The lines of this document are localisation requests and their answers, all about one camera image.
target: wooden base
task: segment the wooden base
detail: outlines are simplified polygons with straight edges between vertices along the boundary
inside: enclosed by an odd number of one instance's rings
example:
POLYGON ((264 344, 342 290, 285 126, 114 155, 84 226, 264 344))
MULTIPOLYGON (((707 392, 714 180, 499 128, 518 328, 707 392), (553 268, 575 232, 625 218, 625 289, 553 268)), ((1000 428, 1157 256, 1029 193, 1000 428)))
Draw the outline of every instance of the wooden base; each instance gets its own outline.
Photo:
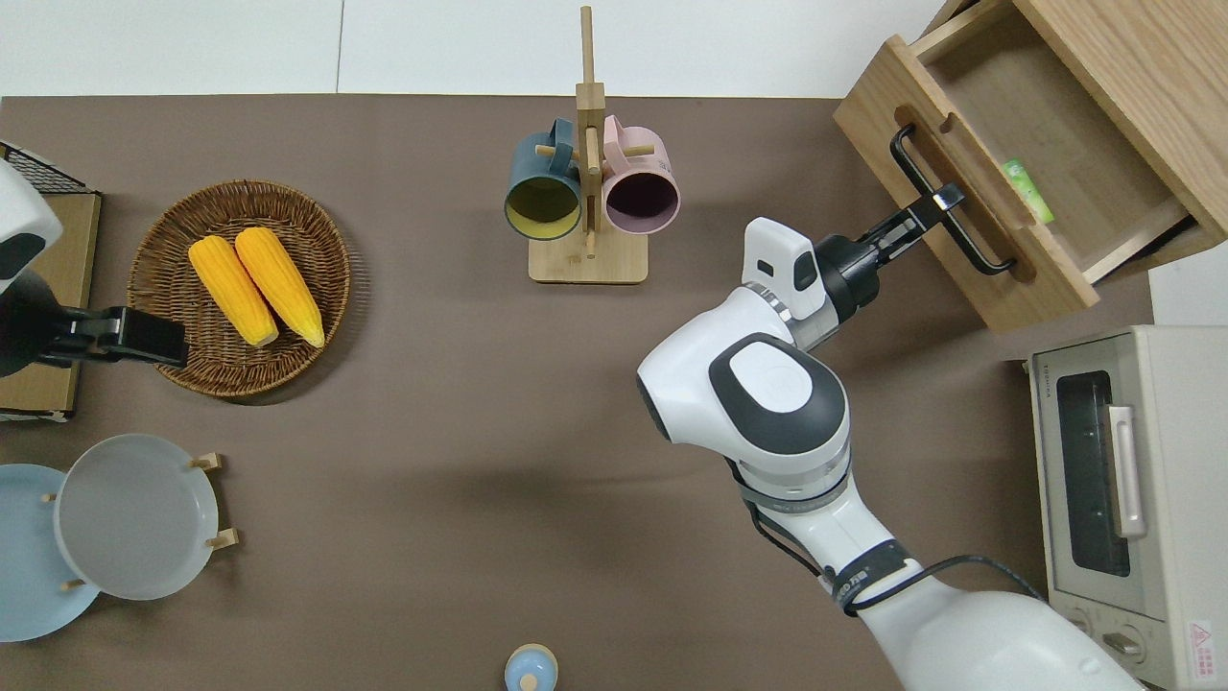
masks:
POLYGON ((549 242, 529 241, 529 277, 538 282, 632 284, 648 277, 648 236, 618 230, 596 233, 588 258, 586 233, 577 227, 549 242))

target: oven window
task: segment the oven window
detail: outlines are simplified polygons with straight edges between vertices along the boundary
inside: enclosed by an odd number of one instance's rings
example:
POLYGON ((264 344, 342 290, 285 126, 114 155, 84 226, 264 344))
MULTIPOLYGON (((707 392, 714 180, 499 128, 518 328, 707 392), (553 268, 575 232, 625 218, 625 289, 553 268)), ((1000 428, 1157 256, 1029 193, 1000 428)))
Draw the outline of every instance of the oven window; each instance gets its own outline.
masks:
POLYGON ((1100 411, 1113 404, 1109 373, 1089 372, 1057 380, 1057 421, 1066 476, 1074 563, 1110 576, 1130 576, 1130 547, 1113 530, 1109 506, 1109 431, 1100 411))

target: green object in drawer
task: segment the green object in drawer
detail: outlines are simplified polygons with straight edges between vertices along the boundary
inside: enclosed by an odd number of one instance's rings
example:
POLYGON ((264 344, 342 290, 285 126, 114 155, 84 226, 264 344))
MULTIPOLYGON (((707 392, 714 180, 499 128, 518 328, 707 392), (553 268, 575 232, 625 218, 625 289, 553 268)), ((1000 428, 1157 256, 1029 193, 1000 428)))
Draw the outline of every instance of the green object in drawer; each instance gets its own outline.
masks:
POLYGON ((1007 178, 1011 179, 1011 184, 1023 195, 1023 200, 1028 203, 1036 218, 1040 222, 1052 222, 1054 212, 1049 210, 1049 204, 1045 204, 1044 196, 1036 189, 1036 183, 1032 182, 1032 176, 1028 174, 1027 168, 1023 167, 1019 158, 1011 158, 1002 163, 1002 169, 1006 172, 1007 178))

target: white plate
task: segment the white plate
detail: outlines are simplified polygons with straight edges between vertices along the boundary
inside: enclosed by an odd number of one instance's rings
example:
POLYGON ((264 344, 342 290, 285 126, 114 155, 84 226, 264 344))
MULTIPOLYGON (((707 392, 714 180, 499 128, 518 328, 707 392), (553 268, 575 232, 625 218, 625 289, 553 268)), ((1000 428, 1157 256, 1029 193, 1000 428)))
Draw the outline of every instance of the white plate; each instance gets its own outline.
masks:
POLYGON ((204 471, 169 442, 123 434, 69 470, 55 502, 55 540, 69 566, 117 598, 155 600, 200 573, 217 536, 217 501, 204 471))
POLYGON ((43 495, 60 491, 64 474, 27 464, 0 465, 0 643, 45 636, 76 617, 98 596, 82 585, 55 546, 55 506, 43 495))

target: blue mug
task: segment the blue mug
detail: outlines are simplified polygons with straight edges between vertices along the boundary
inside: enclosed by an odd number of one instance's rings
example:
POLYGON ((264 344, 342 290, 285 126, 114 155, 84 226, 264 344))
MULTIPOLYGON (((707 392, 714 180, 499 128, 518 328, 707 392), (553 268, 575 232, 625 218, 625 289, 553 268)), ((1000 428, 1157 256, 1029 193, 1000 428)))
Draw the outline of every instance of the blue mug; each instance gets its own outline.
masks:
POLYGON ((556 118, 550 131, 530 134, 516 145, 512 176, 503 199, 507 222, 529 239, 556 239, 580 225, 580 168, 572 160, 576 125, 556 118), (538 146, 553 146, 543 156, 538 146))

